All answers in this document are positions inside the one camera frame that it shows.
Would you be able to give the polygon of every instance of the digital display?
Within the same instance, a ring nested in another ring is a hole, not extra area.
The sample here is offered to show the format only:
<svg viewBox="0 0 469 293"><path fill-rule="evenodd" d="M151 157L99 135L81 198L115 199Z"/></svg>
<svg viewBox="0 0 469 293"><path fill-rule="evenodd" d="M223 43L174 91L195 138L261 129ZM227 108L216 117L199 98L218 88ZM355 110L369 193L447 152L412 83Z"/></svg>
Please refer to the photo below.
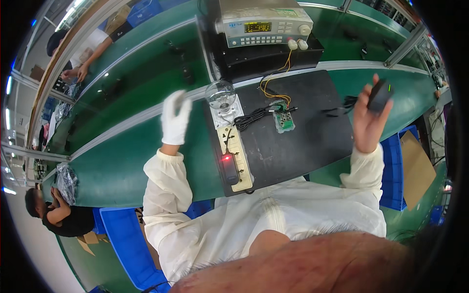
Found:
<svg viewBox="0 0 469 293"><path fill-rule="evenodd" d="M244 33L271 31L272 23L244 23Z"/></svg>

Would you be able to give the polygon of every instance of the green circuit board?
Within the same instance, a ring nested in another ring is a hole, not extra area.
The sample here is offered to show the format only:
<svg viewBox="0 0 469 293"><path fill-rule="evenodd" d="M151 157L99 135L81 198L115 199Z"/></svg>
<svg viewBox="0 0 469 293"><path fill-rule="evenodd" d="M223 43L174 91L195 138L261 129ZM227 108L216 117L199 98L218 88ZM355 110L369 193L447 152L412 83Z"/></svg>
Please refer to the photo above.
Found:
<svg viewBox="0 0 469 293"><path fill-rule="evenodd" d="M284 100L275 101L270 105L278 105L279 108L277 110L285 111L288 109L287 103ZM275 126L277 128L278 133L290 131L295 128L295 124L293 123L293 118L290 112L273 112L273 118L275 120Z"/></svg>

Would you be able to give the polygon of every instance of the black mat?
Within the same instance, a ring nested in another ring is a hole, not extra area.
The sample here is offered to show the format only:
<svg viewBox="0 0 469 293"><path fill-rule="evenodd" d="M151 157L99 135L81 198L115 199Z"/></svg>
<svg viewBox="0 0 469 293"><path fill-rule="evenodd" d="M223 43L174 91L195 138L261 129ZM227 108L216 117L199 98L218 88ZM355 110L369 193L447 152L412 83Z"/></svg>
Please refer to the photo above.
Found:
<svg viewBox="0 0 469 293"><path fill-rule="evenodd" d="M269 105L273 99L265 97L252 84L236 89L244 114ZM315 71L271 80L268 87L279 94L289 95L295 129L277 133L271 114L252 123L241 132L242 143L254 185L248 191L260 189L293 179L349 156L352 152L352 126L348 116L325 117L320 111L340 107L339 94L327 71ZM217 133L213 127L208 104L204 107L205 119L210 131L216 161L222 155ZM224 181L223 168L219 164L220 178L225 196L243 193L233 192Z"/></svg>

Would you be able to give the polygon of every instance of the glass bulb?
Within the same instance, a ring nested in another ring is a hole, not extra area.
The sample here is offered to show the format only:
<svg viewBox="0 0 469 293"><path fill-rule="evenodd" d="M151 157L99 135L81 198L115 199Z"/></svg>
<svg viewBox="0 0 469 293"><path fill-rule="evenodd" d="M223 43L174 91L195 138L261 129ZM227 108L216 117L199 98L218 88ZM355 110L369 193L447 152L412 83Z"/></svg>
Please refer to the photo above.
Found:
<svg viewBox="0 0 469 293"><path fill-rule="evenodd" d="M228 112L236 100L235 87L225 80L214 81L207 86L205 99L213 109Z"/></svg>

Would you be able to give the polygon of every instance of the white terminal connector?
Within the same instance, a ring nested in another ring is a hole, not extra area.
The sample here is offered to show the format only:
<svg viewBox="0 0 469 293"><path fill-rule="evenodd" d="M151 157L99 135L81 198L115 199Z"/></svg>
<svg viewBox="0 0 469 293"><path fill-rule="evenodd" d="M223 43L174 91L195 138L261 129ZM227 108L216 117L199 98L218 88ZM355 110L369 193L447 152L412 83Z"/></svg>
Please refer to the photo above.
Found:
<svg viewBox="0 0 469 293"><path fill-rule="evenodd" d="M300 46L300 50L308 49L308 43L303 39L298 41L298 45Z"/></svg>
<svg viewBox="0 0 469 293"><path fill-rule="evenodd" d="M288 40L288 47L290 48L290 50L296 50L296 49L298 49L298 44L295 42L295 40L289 39Z"/></svg>

